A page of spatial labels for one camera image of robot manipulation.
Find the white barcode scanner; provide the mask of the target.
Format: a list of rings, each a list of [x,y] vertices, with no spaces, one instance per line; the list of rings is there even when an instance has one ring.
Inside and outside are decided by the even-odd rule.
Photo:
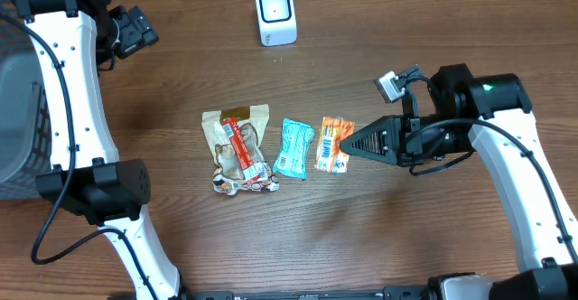
[[[265,47],[297,40],[294,0],[255,0],[260,41]]]

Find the mint green tissue packet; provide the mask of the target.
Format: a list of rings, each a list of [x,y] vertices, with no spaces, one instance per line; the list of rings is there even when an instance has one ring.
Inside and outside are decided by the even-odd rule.
[[[281,147],[273,167],[274,173],[305,180],[306,164],[314,130],[308,124],[285,118]]]

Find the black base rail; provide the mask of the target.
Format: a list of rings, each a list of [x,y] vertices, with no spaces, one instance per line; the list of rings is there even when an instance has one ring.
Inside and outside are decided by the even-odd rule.
[[[382,289],[233,293],[231,291],[191,292],[193,300],[426,300],[489,299],[490,281],[473,279],[463,283],[449,281],[436,291],[433,286],[385,286]]]

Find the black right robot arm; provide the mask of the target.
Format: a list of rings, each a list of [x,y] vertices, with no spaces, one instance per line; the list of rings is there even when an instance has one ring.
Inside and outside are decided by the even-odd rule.
[[[478,155],[507,215],[518,272],[504,280],[475,273],[431,277],[422,286],[387,286],[386,299],[574,299],[577,296],[577,219],[540,144],[532,104],[512,73],[475,77],[465,64],[442,66],[425,80],[435,111],[418,113],[412,85],[418,66],[376,80],[399,116],[384,116],[340,143],[340,149],[380,163],[427,174]]]

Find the dark grey plastic basket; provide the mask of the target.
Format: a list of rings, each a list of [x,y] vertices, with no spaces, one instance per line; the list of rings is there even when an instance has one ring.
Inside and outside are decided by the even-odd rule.
[[[35,177],[50,171],[51,123],[31,38],[1,22],[1,199],[39,196]]]

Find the red snack stick packet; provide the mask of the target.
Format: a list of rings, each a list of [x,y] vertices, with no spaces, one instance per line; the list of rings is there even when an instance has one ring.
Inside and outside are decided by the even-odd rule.
[[[264,181],[268,177],[266,169],[261,163],[255,163],[251,158],[237,120],[234,117],[227,117],[221,121],[221,124],[235,151],[244,180],[249,184]]]

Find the orange snack packet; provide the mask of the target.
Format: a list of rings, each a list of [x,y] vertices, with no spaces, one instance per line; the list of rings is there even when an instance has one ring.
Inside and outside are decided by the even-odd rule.
[[[342,152],[340,142],[354,133],[355,123],[342,117],[324,117],[320,129],[314,167],[327,173],[346,173],[350,156]]]

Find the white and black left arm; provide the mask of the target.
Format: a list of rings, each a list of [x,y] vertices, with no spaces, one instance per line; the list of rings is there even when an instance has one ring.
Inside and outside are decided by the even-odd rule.
[[[98,75],[158,35],[142,10],[112,0],[10,0],[8,21],[33,41],[51,121],[51,170],[35,180],[54,210],[81,216],[107,237],[137,299],[186,299],[178,268],[163,250],[148,204],[150,175],[124,161],[109,131]]]

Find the beige dog treat bag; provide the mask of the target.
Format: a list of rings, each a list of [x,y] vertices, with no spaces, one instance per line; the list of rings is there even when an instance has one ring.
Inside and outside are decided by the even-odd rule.
[[[267,104],[244,106],[202,114],[201,126],[214,164],[215,192],[276,192],[279,180],[260,146],[269,120]]]

